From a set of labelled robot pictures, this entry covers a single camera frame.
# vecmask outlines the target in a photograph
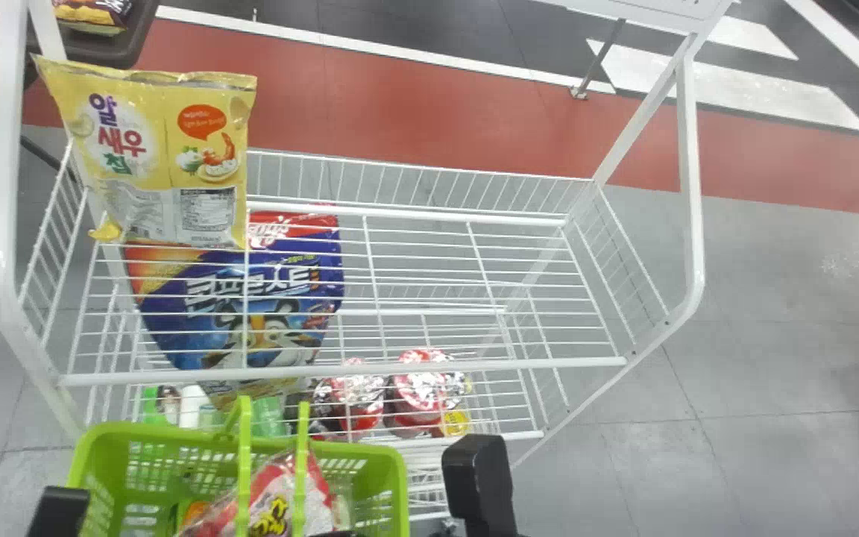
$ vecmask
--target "green basket handle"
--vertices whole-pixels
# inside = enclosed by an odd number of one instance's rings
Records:
[[[251,401],[247,395],[238,395],[234,408],[224,422],[219,438],[233,438],[234,425],[238,425],[238,513],[234,516],[236,537],[248,537],[250,527],[250,475],[251,475]]]
[[[307,476],[307,422],[310,421],[310,403],[301,401],[298,407],[297,421],[297,465],[294,467],[296,483],[294,486],[294,506],[291,511],[290,521],[293,523],[293,537],[303,537],[303,523],[306,516],[303,513],[303,505],[306,502],[306,476]]]
[[[310,404],[301,401],[299,408],[299,421],[297,422],[297,461],[294,466],[294,504],[291,507],[292,537],[303,537],[303,523],[306,516],[303,513],[303,505],[306,502],[306,473],[308,432],[307,424],[310,421]],[[234,425],[238,425],[238,513],[234,517],[236,537],[248,537],[250,527],[250,480],[251,480],[251,401],[247,395],[238,395],[224,422],[224,428],[218,433],[219,438],[233,438]]]

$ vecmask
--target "nutrition label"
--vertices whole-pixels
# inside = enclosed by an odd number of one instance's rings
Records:
[[[163,240],[168,236],[163,202],[169,194],[142,190],[123,180],[105,181],[105,201],[109,212],[130,233],[146,239]]]
[[[181,188],[181,228],[187,231],[224,231],[234,224],[234,186]]]
[[[227,242],[234,225],[236,187],[180,188],[178,236],[187,242]]]

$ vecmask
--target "table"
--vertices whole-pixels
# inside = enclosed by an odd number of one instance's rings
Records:
[[[137,62],[144,47],[144,40],[148,36],[154,14],[157,11],[158,0],[136,0],[132,11],[128,14],[128,28],[114,37],[104,35],[83,34],[81,31],[61,28],[62,42],[68,58],[75,61],[113,67],[117,69],[129,69]],[[28,22],[28,40],[26,51],[30,54],[38,54],[38,42],[35,33]],[[34,64],[28,59],[25,64],[25,88],[38,78]],[[59,169],[58,159],[41,149],[26,136],[22,136],[21,144],[28,152],[39,159],[44,160],[49,166]]]

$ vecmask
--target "white floor stripe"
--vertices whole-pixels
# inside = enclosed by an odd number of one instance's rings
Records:
[[[784,0],[859,68],[859,39],[814,0]]]
[[[587,42],[593,51],[602,45],[600,41]],[[663,54],[613,45],[602,67],[614,87],[649,92],[668,60]],[[698,62],[695,79],[699,102],[859,130],[856,113],[822,86]]]
[[[572,86],[579,83],[579,78],[573,76],[557,75],[555,72],[534,71],[510,65],[501,65],[488,61],[451,57],[446,54],[435,52],[417,51],[414,48],[394,47],[372,41],[352,40],[349,37],[337,37],[337,35],[321,34],[319,31],[295,30],[274,24],[255,22],[201,13],[200,11],[184,10],[181,7],[159,6],[157,8],[158,18],[177,20],[202,26],[214,28],[225,28],[225,30],[244,31],[248,34],[267,35],[267,37],[279,37],[282,40],[301,41],[324,47],[343,48],[348,51],[367,52],[367,54],[378,54],[383,57],[395,57],[408,59],[444,67],[464,69],[466,71],[484,72],[488,75],[508,76],[509,78],[521,78],[523,81],[545,82]],[[590,88],[597,92],[614,94],[614,88],[606,82],[593,82]]]
[[[587,14],[611,19],[611,17],[600,13]],[[685,35],[684,31],[674,30],[674,28],[664,28],[638,21],[630,20],[628,24],[641,26],[642,28],[653,28],[653,30],[658,31],[667,31],[669,34]],[[756,51],[761,54],[772,55],[773,57],[797,60],[797,55],[784,44],[784,41],[779,40],[777,35],[767,26],[727,15],[720,18],[718,26],[708,35],[708,41],[718,43],[719,45],[743,48],[746,51]]]

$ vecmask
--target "gray tile floor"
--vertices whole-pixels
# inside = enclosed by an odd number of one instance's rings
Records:
[[[24,170],[20,255],[48,186]],[[677,301],[677,196],[609,195]],[[706,198],[705,230],[696,320],[519,467],[523,533],[859,537],[859,215]],[[70,445],[0,336],[0,535],[23,533]]]

